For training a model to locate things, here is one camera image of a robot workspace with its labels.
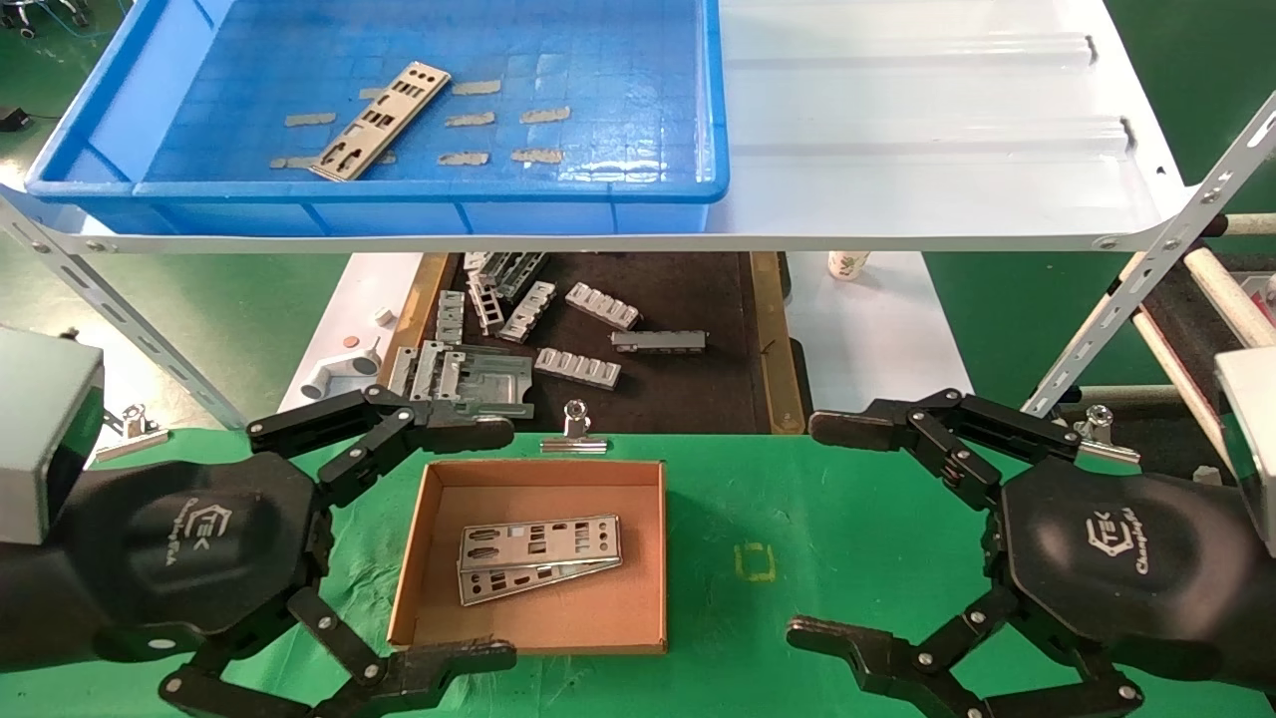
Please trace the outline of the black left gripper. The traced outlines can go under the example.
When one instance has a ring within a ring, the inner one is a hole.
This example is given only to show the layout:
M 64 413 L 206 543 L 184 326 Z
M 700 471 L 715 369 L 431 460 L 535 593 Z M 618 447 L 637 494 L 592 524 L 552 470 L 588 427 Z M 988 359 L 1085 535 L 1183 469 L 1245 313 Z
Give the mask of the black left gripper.
M 85 472 L 41 545 L 4 542 L 3 668 L 195 650 L 157 689 L 186 715 L 387 717 L 438 707 L 466 673 L 514 667 L 516 647 L 493 636 L 380 657 L 314 589 L 328 571 L 328 508 L 348 506 L 416 453 L 507 448 L 510 420 L 373 385 L 255 420 L 246 435 L 258 455 L 237 463 Z M 290 463 L 337 444 L 348 446 L 316 486 Z M 223 680 L 228 663 L 296 624 L 348 673 L 333 695 L 310 707 Z

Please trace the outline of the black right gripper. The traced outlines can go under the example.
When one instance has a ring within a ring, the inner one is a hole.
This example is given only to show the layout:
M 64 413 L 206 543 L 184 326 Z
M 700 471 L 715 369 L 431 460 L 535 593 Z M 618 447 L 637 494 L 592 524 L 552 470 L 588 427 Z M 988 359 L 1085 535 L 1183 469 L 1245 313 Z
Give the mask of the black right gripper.
M 1041 644 L 1079 682 L 980 698 L 953 673 L 1025 613 L 993 587 L 919 645 L 893 633 L 794 616 L 789 645 L 840 658 L 865 692 L 925 717 L 1125 717 L 1145 694 L 1111 664 L 1176 681 L 1273 691 L 1273 557 L 1236 488 L 1159 474 L 1102 476 L 1065 463 L 1079 435 L 956 388 L 921 400 L 814 412 L 820 445 L 907 453 L 975 511 L 1000 508 L 1012 585 Z M 1044 463 L 1011 480 L 970 446 Z M 1074 641 L 1088 647 L 1071 648 Z

